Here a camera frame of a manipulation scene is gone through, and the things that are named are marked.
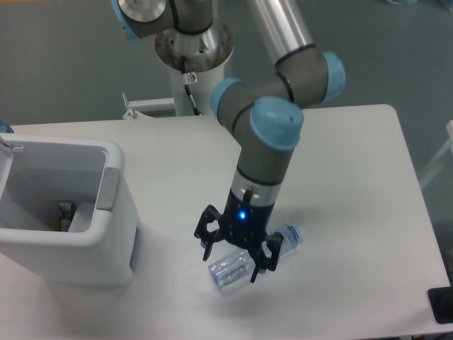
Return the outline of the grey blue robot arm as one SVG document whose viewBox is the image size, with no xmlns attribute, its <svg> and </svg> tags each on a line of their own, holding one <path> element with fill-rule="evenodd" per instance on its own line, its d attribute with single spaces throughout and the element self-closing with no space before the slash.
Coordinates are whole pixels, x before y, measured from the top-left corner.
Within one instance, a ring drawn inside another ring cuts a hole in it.
<svg viewBox="0 0 453 340">
<path fill-rule="evenodd" d="M 130 40 L 149 36 L 161 60 L 178 71 L 190 113 L 204 110 L 190 90 L 190 78 L 213 70 L 232 53 L 228 30 L 213 15 L 211 1 L 113 1 Z M 277 267 L 283 236 L 266 227 L 292 153 L 300 139 L 303 110 L 339 95 L 346 82 L 343 63 L 319 52 L 294 1 L 251 1 L 275 73 L 262 82 L 228 78 L 210 95 L 210 110 L 238 142 L 241 153 L 223 212 L 208 206 L 194 235 L 209 256 L 226 241 L 245 249 L 255 274 Z"/>
</svg>

